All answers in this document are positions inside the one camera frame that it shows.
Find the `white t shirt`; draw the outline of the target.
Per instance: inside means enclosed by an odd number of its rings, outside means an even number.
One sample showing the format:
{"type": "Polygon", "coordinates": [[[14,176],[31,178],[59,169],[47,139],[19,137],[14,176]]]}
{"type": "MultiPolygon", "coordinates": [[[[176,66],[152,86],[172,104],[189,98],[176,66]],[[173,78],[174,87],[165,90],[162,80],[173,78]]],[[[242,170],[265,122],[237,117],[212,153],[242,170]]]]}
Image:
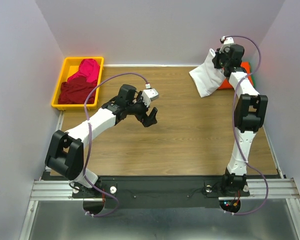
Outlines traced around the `white t shirt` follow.
{"type": "Polygon", "coordinates": [[[215,56],[216,51],[210,48],[204,62],[189,72],[201,98],[210,96],[225,80],[224,71],[214,67],[215,56]]]}

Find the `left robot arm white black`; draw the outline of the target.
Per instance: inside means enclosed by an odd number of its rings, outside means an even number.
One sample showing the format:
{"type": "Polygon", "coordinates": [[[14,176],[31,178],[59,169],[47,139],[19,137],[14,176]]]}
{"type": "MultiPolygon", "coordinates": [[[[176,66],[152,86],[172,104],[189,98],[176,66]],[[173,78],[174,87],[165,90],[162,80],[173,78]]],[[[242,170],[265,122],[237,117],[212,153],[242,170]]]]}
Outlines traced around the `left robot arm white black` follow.
{"type": "Polygon", "coordinates": [[[135,118],[147,128],[155,125],[157,108],[150,109],[159,93],[149,84],[140,92],[123,84],[118,94],[104,103],[97,112],[67,131],[57,130],[51,137],[45,165],[71,182],[84,186],[90,197],[101,193],[98,176],[88,170],[84,150],[92,148],[92,141],[105,130],[114,127],[127,116],[135,118]]]}

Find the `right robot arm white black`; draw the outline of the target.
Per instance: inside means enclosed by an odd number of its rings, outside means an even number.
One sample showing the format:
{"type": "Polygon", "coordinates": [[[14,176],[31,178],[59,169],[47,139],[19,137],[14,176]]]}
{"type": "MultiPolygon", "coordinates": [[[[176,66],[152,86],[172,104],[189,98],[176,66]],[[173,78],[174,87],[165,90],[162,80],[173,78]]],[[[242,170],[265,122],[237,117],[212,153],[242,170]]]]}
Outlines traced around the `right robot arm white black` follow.
{"type": "Polygon", "coordinates": [[[241,66],[244,53],[243,46],[224,43],[216,50],[212,59],[214,67],[223,70],[224,76],[235,91],[232,106],[234,146],[220,182],[221,192],[225,195],[248,190],[248,157],[252,142],[264,124],[268,105],[268,97],[255,90],[249,80],[249,74],[241,66]]]}

